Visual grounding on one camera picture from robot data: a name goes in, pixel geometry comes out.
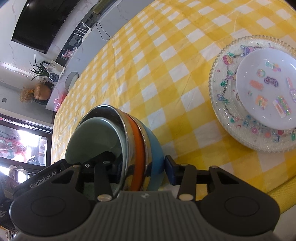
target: decorative plate rim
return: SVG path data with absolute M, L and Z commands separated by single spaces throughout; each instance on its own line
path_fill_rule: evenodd
M 233 44 L 236 44 L 242 40 L 249 40 L 249 39 L 264 39 L 264 40 L 270 40 L 270 41 L 273 41 L 273 42 L 277 42 L 277 43 L 280 43 L 282 46 L 285 46 L 286 48 L 288 48 L 291 52 L 296 52 L 296 49 L 293 48 L 291 45 L 287 44 L 286 42 L 278 39 L 278 38 L 275 38 L 275 37 L 271 37 L 271 36 L 266 36 L 266 35 L 249 35 L 249 36 L 245 36 L 245 37 L 242 37 L 242 38 L 238 38 L 238 39 L 235 39 L 233 40 L 230 44 L 228 44 L 227 46 L 225 46 L 221 51 L 220 53 L 217 55 L 216 59 L 214 60 L 213 62 L 213 65 L 212 65 L 212 68 L 211 68 L 211 71 L 210 71 L 210 76 L 209 76 L 209 93 L 210 93 L 210 99 L 211 99 L 211 104 L 212 104 L 212 108 L 214 110 L 214 113 L 217 117 L 217 119 L 219 120 L 220 124 L 223 126 L 223 128 L 236 140 L 238 141 L 239 143 L 241 143 L 242 145 L 252 149 L 252 150 L 255 150 L 255 151 L 260 151 L 260 152 L 264 152 L 264 153 L 283 153 L 283 152 L 286 152 L 286 151 L 291 151 L 293 149 L 296 148 L 296 143 L 295 145 L 291 146 L 291 147 L 288 147 L 286 149 L 283 149 L 283 150 L 277 150 L 277 151 L 273 151 L 273 150 L 262 150 L 260 148 L 257 148 L 257 146 L 255 145 L 251 145 L 249 144 L 248 142 L 246 141 L 243 141 L 241 140 L 240 137 L 238 137 L 238 135 L 231 129 L 229 128 L 228 125 L 226 125 L 225 123 L 223 123 L 223 121 L 221 120 L 220 116 L 218 115 L 218 110 L 217 110 L 217 106 L 215 105 L 214 103 L 214 96 L 212 95 L 212 88 L 211 88 L 211 80 L 212 80 L 212 77 L 213 77 L 213 71 L 214 71 L 214 68 L 217 64 L 217 61 L 218 59 L 220 58 L 220 56 L 222 55 L 222 53 L 225 52 L 226 49 L 228 49 L 229 47 L 231 47 Z

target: blue bowl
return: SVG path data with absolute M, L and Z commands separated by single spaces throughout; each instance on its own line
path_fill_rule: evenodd
M 149 185 L 147 187 L 147 191 L 157 191 L 160 188 L 160 185 L 164 177 L 163 171 L 164 171 L 165 165 L 164 165 L 163 149 L 161 148 L 161 145 L 157 140 L 156 136 L 153 134 L 153 132 L 143 123 L 142 125 L 145 131 L 147 132 L 147 135 L 150 141 L 151 152 L 152 152 L 151 178 L 150 178 Z

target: cable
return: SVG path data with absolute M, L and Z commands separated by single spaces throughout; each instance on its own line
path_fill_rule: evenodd
M 101 35 L 102 40 L 104 40 L 104 41 L 109 41 L 109 39 L 103 39 L 102 34 L 101 34 L 101 31 L 100 31 L 99 28 L 98 28 L 97 22 L 96 22 L 96 28 L 97 28 L 98 31 L 100 32 L 100 35 Z
M 98 24 L 101 26 L 102 28 L 102 25 L 98 22 Z M 107 34 L 107 32 L 102 28 L 102 30 Z M 107 34 L 110 38 L 112 38 L 109 34 Z

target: sticker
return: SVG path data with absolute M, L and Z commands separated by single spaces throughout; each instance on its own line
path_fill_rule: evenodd
M 266 62 L 265 62 L 265 66 L 266 66 L 266 67 L 269 67 L 269 68 L 271 68 L 271 69 L 274 68 L 274 65 L 273 65 L 271 62 L 269 62 L 269 61 L 266 61 Z
M 258 69 L 257 70 L 257 76 L 258 77 L 264 77 L 265 76 L 265 71 L 263 69 Z
M 290 95 L 293 101 L 296 103 L 296 89 L 290 89 Z
M 294 141 L 294 140 L 295 140 L 295 138 L 296 138 L 296 136 L 295 136 L 295 133 L 294 133 L 294 132 L 292 132 L 292 133 L 291 133 L 291 140 L 292 140 L 292 141 Z
M 274 138 L 274 142 L 279 142 L 279 136 Z
M 254 47 L 252 46 L 244 46 L 244 45 L 241 45 L 241 48 L 243 49 L 243 53 L 241 54 L 241 57 L 245 57 L 247 56 L 249 53 L 253 52 L 255 50 Z
M 264 134 L 264 136 L 265 136 L 266 138 L 270 138 L 270 137 L 271 137 L 271 133 L 268 131 L 268 132 L 266 132 L 266 133 Z
M 256 134 L 256 133 L 258 132 L 257 128 L 256 128 L 256 127 L 253 127 L 253 128 L 252 128 L 252 132 L 253 132 L 254 134 Z
M 223 101 L 225 104 L 229 104 L 229 100 L 220 94 L 217 95 L 217 99 Z
M 278 130 L 278 135 L 281 136 L 284 133 L 283 130 Z
M 233 58 L 229 55 L 224 55 L 223 56 L 223 61 L 226 65 L 230 65 L 230 64 L 233 64 L 234 61 L 233 61 Z
M 221 82 L 221 84 L 220 84 L 220 85 L 221 85 L 222 87 L 225 87 L 225 86 L 226 86 L 226 84 L 227 84 L 227 81 L 226 81 L 226 80 L 223 80 L 223 81 Z
M 281 68 L 279 68 L 279 65 L 278 64 L 274 64 L 274 67 L 272 68 L 272 70 L 274 71 L 274 72 L 281 72 Z
M 236 97 L 237 101 L 240 102 L 240 98 L 239 98 L 239 94 L 238 93 L 236 93 L 235 97 Z
M 287 81 L 289 88 L 293 88 L 292 80 L 289 77 L 286 78 L 286 81 Z
M 233 58 L 235 57 L 234 53 L 229 53 L 228 52 L 227 55 L 230 56 L 230 57 L 233 57 Z
M 264 87 L 263 84 L 259 83 L 258 81 L 255 81 L 255 80 L 251 80 L 250 85 L 259 91 L 262 91 L 263 87 Z
M 263 96 L 258 95 L 256 100 L 255 100 L 255 104 L 260 106 L 261 109 L 265 109 L 265 107 L 267 106 L 267 99 L 265 99 Z
M 272 47 L 270 43 L 268 43 L 268 45 L 269 45 L 269 48 L 270 49 L 274 49 L 274 47 Z
M 281 118 L 291 114 L 292 111 L 283 96 L 278 96 L 272 103 Z
M 277 82 L 277 80 L 276 79 L 274 79 L 274 78 L 270 78 L 270 77 L 266 77 L 265 79 L 264 79 L 264 82 L 266 83 L 266 84 L 273 84 L 275 87 L 278 87 L 278 85 L 279 85 L 279 83 Z
M 233 75 L 233 72 L 231 70 L 227 70 L 226 76 L 230 76 L 230 75 Z

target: blue and white vase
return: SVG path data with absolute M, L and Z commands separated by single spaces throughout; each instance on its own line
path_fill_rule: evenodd
M 49 79 L 52 81 L 52 82 L 58 82 L 59 81 L 59 76 L 55 73 L 51 73 L 49 74 Z

